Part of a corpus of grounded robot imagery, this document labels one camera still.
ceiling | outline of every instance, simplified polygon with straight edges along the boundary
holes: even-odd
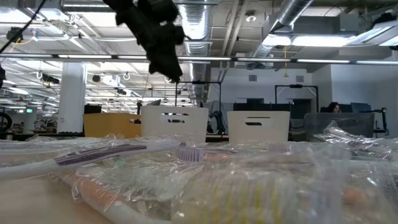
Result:
[[[72,3],[92,3],[95,1],[73,1]],[[247,22],[243,20],[241,28],[238,33],[239,40],[233,46],[232,54],[253,52],[257,46],[262,42],[261,28],[267,15],[277,12],[281,4],[281,0],[275,1],[257,1],[252,0],[248,4],[247,10],[254,10],[256,20],[254,22]],[[359,11],[372,11],[386,6],[392,6],[396,1],[339,1],[339,0],[321,0],[314,1],[314,3],[302,14],[302,16],[327,16],[335,17],[341,13],[357,14]],[[229,15],[232,8],[232,0],[224,0],[218,4],[211,6],[211,37],[209,43],[211,44],[210,55],[221,54],[224,38],[226,35],[226,26],[230,20]],[[6,52],[13,53],[43,53],[43,54],[126,54],[126,55],[144,55],[145,52],[141,46],[137,45],[134,36],[126,26],[117,26],[114,20],[114,13],[111,12],[65,12],[67,15],[62,21],[54,20],[42,22],[43,19],[48,19],[43,14],[40,15],[36,21],[24,32],[24,40],[22,44],[11,45]],[[6,34],[12,26],[23,26],[26,23],[32,12],[24,9],[9,10],[7,13],[0,14],[0,44],[7,42]],[[344,49],[332,47],[298,47],[287,46],[286,57],[295,58],[344,58],[341,54]],[[383,59],[388,57],[390,52],[387,47],[361,47],[350,48],[349,56],[366,55],[368,59]],[[184,55],[185,49],[183,46],[177,47],[177,54]],[[285,57],[283,49],[273,49],[271,54],[274,57]],[[10,58],[1,62],[3,68],[6,70],[7,80],[13,85],[21,86],[36,86],[35,89],[24,90],[34,93],[43,93],[43,95],[59,97],[60,89],[56,86],[53,88],[40,88],[40,86],[48,86],[37,78],[38,72],[51,75],[62,81],[62,62],[40,62],[34,60],[13,60]],[[109,87],[104,83],[96,83],[92,81],[93,75],[119,75],[121,84],[131,88],[135,88],[131,96],[140,96],[146,101],[154,100],[155,98],[173,98],[175,97],[175,85],[169,83],[163,75],[155,73],[150,75],[148,72],[148,63],[116,63],[116,62],[93,62],[86,64],[88,69],[87,82],[87,98],[86,101],[90,103],[101,103],[106,110],[113,111],[135,111],[135,102],[137,99],[120,98],[118,101],[122,103],[110,103],[106,98],[101,96],[114,97],[118,96],[116,90],[99,90],[97,87]],[[275,63],[273,68],[278,70],[284,64]],[[181,64],[184,73],[184,79],[188,81],[190,65],[188,63]],[[309,72],[318,69],[316,65],[306,64],[291,64],[289,68],[307,68]],[[189,100],[189,91],[184,91],[186,88],[191,89],[190,85],[179,85],[181,95],[178,97],[180,105],[192,105]],[[25,106],[26,101],[21,100],[5,100],[9,98],[29,98],[11,91],[1,90],[0,107],[7,106],[12,108],[15,106]],[[42,101],[50,101],[50,98],[41,98]],[[51,110],[43,110],[43,113],[56,113],[58,102],[52,102],[55,106]]]

pillar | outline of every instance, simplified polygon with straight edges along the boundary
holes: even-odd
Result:
[[[27,107],[24,114],[24,134],[32,134],[37,120],[37,108]]]
[[[83,132],[86,81],[85,63],[63,63],[58,111],[58,133]]]

white plastic bin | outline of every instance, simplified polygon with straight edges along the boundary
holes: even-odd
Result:
[[[196,144],[206,142],[207,108],[174,106],[143,106],[141,108],[142,136],[175,134]]]
[[[229,142],[286,142],[289,136],[290,112],[230,111]]]

computer monitor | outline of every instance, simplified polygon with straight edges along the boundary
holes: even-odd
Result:
[[[371,105],[367,103],[351,103],[351,107],[354,113],[363,113],[372,110]]]

fluorescent light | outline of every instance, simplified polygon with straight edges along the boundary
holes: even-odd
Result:
[[[195,60],[195,61],[199,61],[199,60],[216,60],[216,61],[231,61],[232,58],[230,57],[189,57],[189,56],[178,56],[179,60]]]
[[[13,93],[18,93],[18,94],[22,94],[22,95],[29,94],[27,91],[21,90],[20,88],[9,87],[8,89],[10,89]]]
[[[24,27],[25,24],[23,23],[18,23],[18,22],[4,22],[0,23],[0,27]],[[32,23],[29,25],[30,28],[38,28],[38,27],[45,27],[44,24],[35,24]]]
[[[141,55],[118,55],[118,58],[120,59],[147,59],[146,56],[141,56]]]
[[[6,106],[8,109],[26,109],[25,106]]]
[[[398,36],[389,39],[388,41],[382,43],[380,46],[396,46],[398,45]]]
[[[291,62],[291,59],[283,58],[238,58],[239,62]]]
[[[77,42],[75,39],[69,39],[69,41],[72,42],[72,43],[74,43],[74,44],[75,44],[76,46],[78,46],[79,48],[81,48],[81,49],[87,51],[87,49],[86,49],[84,46],[82,46],[81,44],[79,44],[79,42]]]
[[[385,31],[391,29],[392,27],[381,27],[381,28],[373,28],[363,34],[358,35],[357,37],[351,39],[348,44],[363,44],[375,37],[377,37],[378,35],[384,33]]]
[[[325,35],[300,35],[293,39],[292,45],[306,47],[342,47],[349,41],[349,37]]]
[[[357,65],[398,65],[398,62],[363,60],[363,61],[357,61],[356,64]]]
[[[32,57],[37,57],[37,58],[51,58],[52,55],[49,54],[0,54],[0,57],[14,57],[14,58],[32,58]]]
[[[64,4],[64,7],[109,7],[105,4]]]
[[[112,58],[110,55],[58,55],[60,58]]]
[[[13,81],[9,81],[9,80],[3,80],[2,82],[3,83],[8,83],[8,84],[11,84],[11,85],[16,85],[16,83],[14,83]]]
[[[269,34],[263,41],[263,45],[271,45],[271,46],[276,46],[276,45],[283,45],[283,46],[288,46],[292,44],[292,41],[290,37],[286,37],[283,35],[274,35],[274,34]]]
[[[50,106],[58,106],[55,103],[49,103],[49,102],[44,102],[46,105],[50,105]]]
[[[297,59],[297,62],[303,63],[350,63],[349,60],[324,60],[324,59]]]

